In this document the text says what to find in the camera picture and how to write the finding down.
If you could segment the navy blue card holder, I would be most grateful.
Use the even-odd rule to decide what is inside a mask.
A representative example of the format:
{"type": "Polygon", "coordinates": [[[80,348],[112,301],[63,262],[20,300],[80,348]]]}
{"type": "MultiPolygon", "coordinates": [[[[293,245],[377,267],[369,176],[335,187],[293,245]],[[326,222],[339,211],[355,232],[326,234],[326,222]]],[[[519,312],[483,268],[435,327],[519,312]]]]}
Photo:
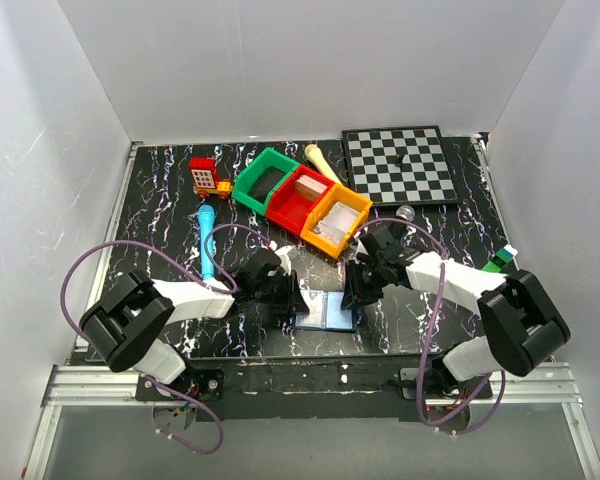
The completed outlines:
{"type": "Polygon", "coordinates": [[[358,317],[354,310],[342,310],[340,308],[343,298],[342,291],[327,292],[327,304],[325,308],[326,325],[323,329],[313,331],[353,333],[357,329],[358,317]]]}

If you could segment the white VIP credit card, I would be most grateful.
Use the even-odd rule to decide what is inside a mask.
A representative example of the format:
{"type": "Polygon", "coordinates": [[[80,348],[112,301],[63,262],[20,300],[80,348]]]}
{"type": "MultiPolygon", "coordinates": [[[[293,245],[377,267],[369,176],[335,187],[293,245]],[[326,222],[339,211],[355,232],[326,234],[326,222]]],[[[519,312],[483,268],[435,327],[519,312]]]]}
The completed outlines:
{"type": "Polygon", "coordinates": [[[309,312],[296,315],[295,327],[309,330],[323,329],[326,325],[325,308],[328,293],[317,290],[302,290],[301,295],[309,308],[309,312]]]}

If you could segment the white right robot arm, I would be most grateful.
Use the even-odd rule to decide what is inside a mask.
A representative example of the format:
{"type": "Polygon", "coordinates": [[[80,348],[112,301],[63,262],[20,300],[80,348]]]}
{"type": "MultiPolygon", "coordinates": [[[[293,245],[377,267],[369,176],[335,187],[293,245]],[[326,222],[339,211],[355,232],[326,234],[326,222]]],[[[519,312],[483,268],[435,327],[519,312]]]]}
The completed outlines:
{"type": "Polygon", "coordinates": [[[441,294],[477,315],[484,330],[434,356],[403,387],[444,395],[500,370],[524,377],[570,340],[569,327],[533,273],[471,268],[434,251],[406,248],[394,232],[379,226],[360,236],[345,264],[342,309],[374,304],[385,287],[402,286],[441,294]]]}

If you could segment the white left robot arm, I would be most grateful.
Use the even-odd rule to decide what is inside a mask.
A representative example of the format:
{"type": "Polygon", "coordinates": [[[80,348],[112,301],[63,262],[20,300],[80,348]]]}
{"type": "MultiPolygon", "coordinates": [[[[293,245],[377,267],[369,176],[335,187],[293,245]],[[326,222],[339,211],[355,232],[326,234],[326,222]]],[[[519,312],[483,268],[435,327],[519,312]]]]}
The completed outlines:
{"type": "Polygon", "coordinates": [[[250,305],[271,317],[308,314],[297,273],[288,259],[266,248],[230,273],[234,294],[217,293],[217,280],[169,282],[132,271],[87,310],[79,327],[113,372],[133,369],[172,386],[189,370],[184,356],[159,339],[171,323],[220,319],[250,305]]]}

